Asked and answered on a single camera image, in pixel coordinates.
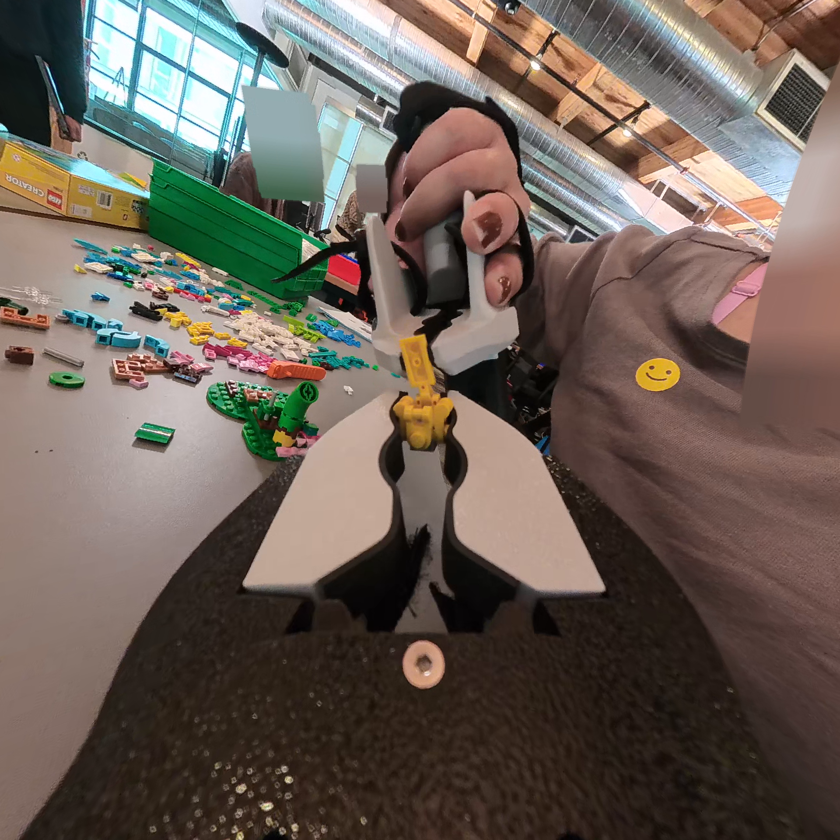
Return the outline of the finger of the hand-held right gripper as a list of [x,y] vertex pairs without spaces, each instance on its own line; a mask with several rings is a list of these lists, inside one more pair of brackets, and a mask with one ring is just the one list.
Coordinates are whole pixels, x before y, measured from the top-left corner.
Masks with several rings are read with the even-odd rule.
[[396,324],[377,320],[371,337],[374,356],[379,367],[394,375],[406,377],[400,342],[413,334],[414,320],[401,320]]
[[432,341],[434,366],[454,376],[491,361],[519,335],[515,308],[469,308]]

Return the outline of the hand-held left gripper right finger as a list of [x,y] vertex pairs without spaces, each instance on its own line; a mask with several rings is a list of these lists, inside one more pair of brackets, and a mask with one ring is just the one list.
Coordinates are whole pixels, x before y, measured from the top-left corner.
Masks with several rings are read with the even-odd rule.
[[445,631],[481,634],[512,613],[527,629],[553,634],[548,604],[601,600],[606,584],[534,445],[466,395],[448,397]]

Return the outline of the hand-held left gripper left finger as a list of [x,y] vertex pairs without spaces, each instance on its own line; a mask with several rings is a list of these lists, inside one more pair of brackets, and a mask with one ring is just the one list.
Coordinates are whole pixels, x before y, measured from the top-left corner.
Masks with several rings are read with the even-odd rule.
[[257,595],[338,601],[368,629],[403,612],[403,439],[385,392],[304,456],[242,582]]

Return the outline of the yellow toy brick with pin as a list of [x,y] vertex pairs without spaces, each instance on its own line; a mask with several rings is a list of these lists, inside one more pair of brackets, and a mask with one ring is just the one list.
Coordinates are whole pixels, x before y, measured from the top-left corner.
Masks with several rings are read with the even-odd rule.
[[436,385],[436,374],[429,357],[426,335],[420,333],[400,339],[400,351],[406,378],[421,397],[430,397]]

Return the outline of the yellow toy brick cluster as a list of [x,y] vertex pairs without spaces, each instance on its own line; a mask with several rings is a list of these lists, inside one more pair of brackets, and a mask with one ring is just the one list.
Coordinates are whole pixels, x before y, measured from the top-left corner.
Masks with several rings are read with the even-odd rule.
[[403,440],[415,451],[428,451],[445,441],[452,400],[422,388],[417,395],[403,395],[392,407]]

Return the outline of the green toy brick plant model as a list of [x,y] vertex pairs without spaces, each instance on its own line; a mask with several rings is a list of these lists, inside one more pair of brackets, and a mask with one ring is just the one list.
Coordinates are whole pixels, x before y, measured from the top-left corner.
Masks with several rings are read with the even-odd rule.
[[248,451],[269,461],[304,456],[320,439],[319,427],[308,420],[308,409],[319,398],[315,384],[305,381],[290,393],[241,381],[210,384],[207,403],[242,422]]

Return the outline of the person's right hand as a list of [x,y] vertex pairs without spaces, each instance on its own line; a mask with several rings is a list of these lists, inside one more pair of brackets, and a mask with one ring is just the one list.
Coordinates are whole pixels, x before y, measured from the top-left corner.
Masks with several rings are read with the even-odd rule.
[[497,309],[510,305],[523,282],[524,237],[530,199],[501,126],[471,108],[454,108],[400,151],[389,178],[385,231],[425,271],[428,230],[463,211],[460,233],[471,252],[485,257],[486,297]]

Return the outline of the printed paper sheet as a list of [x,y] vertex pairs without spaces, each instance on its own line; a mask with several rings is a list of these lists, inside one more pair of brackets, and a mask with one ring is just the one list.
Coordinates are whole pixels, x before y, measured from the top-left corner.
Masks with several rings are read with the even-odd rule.
[[337,321],[342,329],[351,331],[364,341],[372,343],[372,327],[368,322],[356,318],[349,312],[332,308],[326,304],[318,305],[318,310],[326,319]]

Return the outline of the green storage bin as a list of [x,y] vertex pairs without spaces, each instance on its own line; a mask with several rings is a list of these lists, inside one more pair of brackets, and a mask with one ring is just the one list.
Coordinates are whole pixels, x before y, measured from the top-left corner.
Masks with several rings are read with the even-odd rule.
[[326,277],[320,264],[275,282],[324,244],[159,161],[151,174],[149,219],[154,239],[279,298],[307,298]]

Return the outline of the person's torso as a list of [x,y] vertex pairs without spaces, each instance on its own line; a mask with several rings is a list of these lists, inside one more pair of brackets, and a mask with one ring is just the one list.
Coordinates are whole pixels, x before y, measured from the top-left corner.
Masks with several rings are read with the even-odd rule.
[[[580,357],[574,389],[552,407],[551,453],[674,576],[806,835],[838,838],[838,432],[741,423],[749,342],[713,315],[770,256],[702,227],[666,236],[661,332],[614,361]],[[653,358],[679,365],[676,386],[636,384]]]

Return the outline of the pile of colourful toy bricks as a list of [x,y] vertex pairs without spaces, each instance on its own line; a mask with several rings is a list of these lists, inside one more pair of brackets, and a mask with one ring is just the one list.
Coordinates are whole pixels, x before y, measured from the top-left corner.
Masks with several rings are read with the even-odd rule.
[[326,319],[310,297],[281,300],[221,269],[153,245],[101,247],[73,238],[74,297],[57,320],[87,328],[113,350],[168,360],[196,357],[199,378],[215,368],[265,375],[274,360],[322,367],[327,374],[380,371],[363,340]]

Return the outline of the black floor lamp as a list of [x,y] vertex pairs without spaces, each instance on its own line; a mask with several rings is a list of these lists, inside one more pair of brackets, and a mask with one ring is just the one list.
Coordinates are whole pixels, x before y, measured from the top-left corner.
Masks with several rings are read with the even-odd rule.
[[266,61],[281,70],[289,67],[290,62],[286,54],[284,54],[284,52],[277,47],[272,40],[263,35],[256,28],[253,28],[243,22],[237,22],[235,24],[235,31],[238,37],[240,37],[249,48],[256,52],[255,67],[253,69],[251,82],[249,83],[252,88],[258,86],[259,76]]

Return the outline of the yellow cardboard box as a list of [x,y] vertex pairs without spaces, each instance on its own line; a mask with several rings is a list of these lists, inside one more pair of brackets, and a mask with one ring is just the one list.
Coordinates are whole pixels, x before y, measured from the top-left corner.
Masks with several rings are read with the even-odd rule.
[[89,161],[2,133],[1,186],[82,222],[146,231],[150,193]]

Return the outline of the white ceiling vent grille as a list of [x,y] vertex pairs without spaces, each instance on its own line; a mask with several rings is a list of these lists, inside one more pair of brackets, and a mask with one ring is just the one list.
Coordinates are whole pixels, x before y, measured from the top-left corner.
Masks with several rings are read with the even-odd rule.
[[803,152],[830,86],[830,77],[793,48],[772,59],[761,71],[754,95],[757,115]]

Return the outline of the large silver ventilation duct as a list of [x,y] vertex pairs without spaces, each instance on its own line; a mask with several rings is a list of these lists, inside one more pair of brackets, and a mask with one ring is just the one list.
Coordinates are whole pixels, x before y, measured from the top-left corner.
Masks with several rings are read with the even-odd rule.
[[758,114],[763,70],[685,2],[525,5],[765,192],[789,189],[802,153]]

